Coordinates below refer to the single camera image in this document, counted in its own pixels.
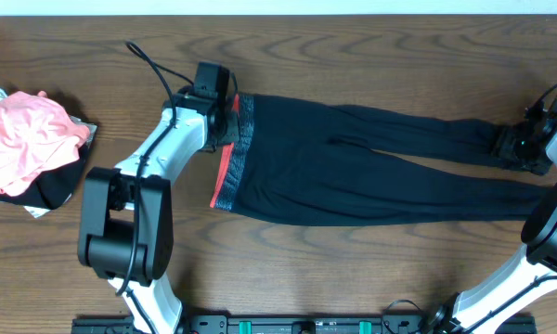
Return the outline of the black leggings red waistband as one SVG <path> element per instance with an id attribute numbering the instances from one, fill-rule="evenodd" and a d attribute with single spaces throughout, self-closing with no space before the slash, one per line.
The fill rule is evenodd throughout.
<path id="1" fill-rule="evenodd" d="M 211 205 L 286 225 L 524 220 L 547 190 L 446 173 L 414 157 L 515 171 L 500 126 L 281 96 L 235 100 L 240 139 L 224 148 Z"/>

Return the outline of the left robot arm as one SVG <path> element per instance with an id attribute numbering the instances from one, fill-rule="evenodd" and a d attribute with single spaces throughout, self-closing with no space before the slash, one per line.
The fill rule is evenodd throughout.
<path id="1" fill-rule="evenodd" d="M 236 84 L 229 69 L 200 63 L 194 82 L 170 95 L 160 122 L 131 156 L 86 175 L 78 259 L 116 289 L 131 314 L 78 318 L 72 332 L 183 332 L 183 306 L 166 274 L 174 246 L 171 188 L 194 154 L 239 138 L 227 92 Z"/>

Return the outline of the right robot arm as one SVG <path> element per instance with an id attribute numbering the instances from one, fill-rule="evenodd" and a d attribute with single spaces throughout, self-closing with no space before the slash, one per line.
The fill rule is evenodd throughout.
<path id="1" fill-rule="evenodd" d="M 557 168 L 557 96 L 548 108 L 539 98 L 526 118 L 526 137 L 514 145 L 514 156 L 532 157 L 538 151 Z M 421 332 L 536 332 L 534 318 L 519 313 L 557 290 L 557 183 L 525 221 L 521 240 L 518 251 L 490 277 L 422 320 Z"/>

